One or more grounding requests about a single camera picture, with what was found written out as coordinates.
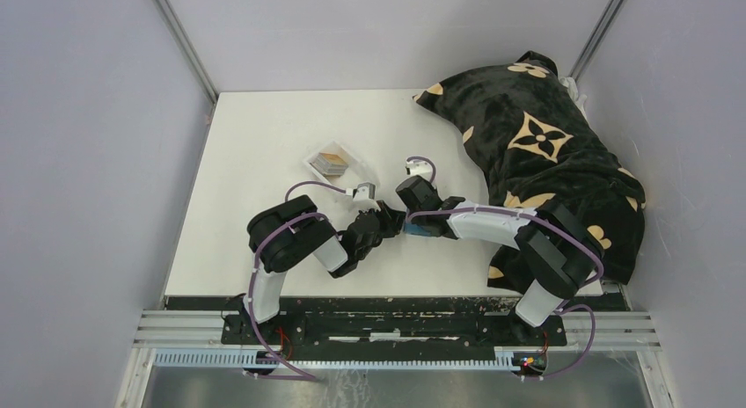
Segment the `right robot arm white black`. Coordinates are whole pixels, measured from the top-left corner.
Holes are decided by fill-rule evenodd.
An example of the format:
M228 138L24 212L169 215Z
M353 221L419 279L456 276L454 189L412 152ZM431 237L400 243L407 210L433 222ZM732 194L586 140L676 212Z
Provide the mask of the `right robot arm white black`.
M533 277L508 321L508 334L520 345L538 339L549 316L603 275L603 247L555 200L537 208L443 200L419 176L403 181L396 193L408 210L408 222L431 237L480 240L518 252Z

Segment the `clear plastic tray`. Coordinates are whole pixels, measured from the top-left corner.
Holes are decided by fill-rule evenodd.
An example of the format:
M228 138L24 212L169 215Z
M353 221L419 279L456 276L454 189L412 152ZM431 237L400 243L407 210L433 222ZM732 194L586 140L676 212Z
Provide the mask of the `clear plastic tray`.
M334 192L336 202L363 210L378 208L375 197L378 177L349 148L331 141L304 157L302 164L317 181L342 190Z

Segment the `blue leather card holder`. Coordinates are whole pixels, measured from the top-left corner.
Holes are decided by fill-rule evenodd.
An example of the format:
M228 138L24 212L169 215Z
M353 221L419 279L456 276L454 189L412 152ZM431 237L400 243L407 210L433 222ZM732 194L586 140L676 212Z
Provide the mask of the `blue leather card holder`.
M426 228L423 228L420 225L412 224L409 222L407 222L404 225L403 232L407 235L412 235L412 236L417 236L417 237L432 237L433 236L433 234Z

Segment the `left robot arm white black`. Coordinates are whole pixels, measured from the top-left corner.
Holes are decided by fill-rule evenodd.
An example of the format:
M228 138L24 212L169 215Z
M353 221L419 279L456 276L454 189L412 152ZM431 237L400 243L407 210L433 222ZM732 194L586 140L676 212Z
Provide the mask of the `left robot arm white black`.
M252 341L270 341L277 330L280 297L287 272L312 256L333 277L353 272L385 239L403 230L404 211L378 200L362 210L342 231L318 212L311 197L301 195L255 215L247 225L254 267L244 296L248 314L243 331Z

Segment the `black blanket with beige flowers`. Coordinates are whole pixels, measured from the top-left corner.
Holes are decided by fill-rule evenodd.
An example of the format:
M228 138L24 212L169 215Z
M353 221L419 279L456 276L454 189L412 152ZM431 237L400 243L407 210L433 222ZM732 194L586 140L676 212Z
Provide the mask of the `black blanket with beige flowers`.
M490 205L561 203L602 247L603 278L630 282L645 232L643 185L591 129L551 58L530 51L469 69L414 101L460 132Z

